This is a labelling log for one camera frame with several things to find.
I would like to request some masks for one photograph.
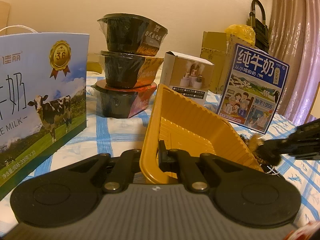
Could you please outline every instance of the table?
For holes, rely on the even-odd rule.
[[[157,73],[156,83],[159,83],[161,71]],[[91,85],[103,79],[103,75],[89,73],[87,76],[87,128],[78,136],[71,139],[65,146],[39,165],[24,180],[42,175],[49,171],[89,158],[97,153],[110,153],[120,156],[122,152],[133,148],[142,148],[148,121],[151,115],[155,93],[148,108],[129,119],[102,118],[96,115],[96,98]],[[219,95],[208,93],[205,107],[215,111]],[[238,134],[248,138],[254,131],[231,124]],[[286,138],[295,131],[295,125],[279,114],[273,117],[265,139]],[[320,220],[320,166],[319,161],[297,161],[293,157],[283,156],[277,170],[295,185],[301,193],[301,208],[295,224],[299,227],[310,220]],[[8,232],[17,224],[17,220],[10,207],[9,193],[0,201],[0,236]]]

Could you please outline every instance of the curtain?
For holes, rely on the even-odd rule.
[[[273,0],[270,55],[290,70],[277,112],[304,123],[320,81],[320,1]]]

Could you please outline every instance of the yellow plastic tray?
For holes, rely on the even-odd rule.
[[[186,150],[196,157],[209,152],[262,171],[228,121],[163,84],[157,90],[142,147],[140,169],[148,183],[177,183],[175,174],[164,173],[158,166],[159,140],[165,141],[167,149]]]

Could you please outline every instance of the gray plastic base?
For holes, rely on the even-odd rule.
[[[220,214],[209,197],[179,185],[131,184],[84,219],[59,228],[19,223],[5,240],[282,240],[296,228],[257,229]]]

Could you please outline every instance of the gold medal badge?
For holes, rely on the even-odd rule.
[[[71,58],[71,48],[66,41],[57,41],[50,51],[50,64],[53,68],[50,77],[57,79],[59,71],[63,71],[64,75],[71,73],[68,63]]]

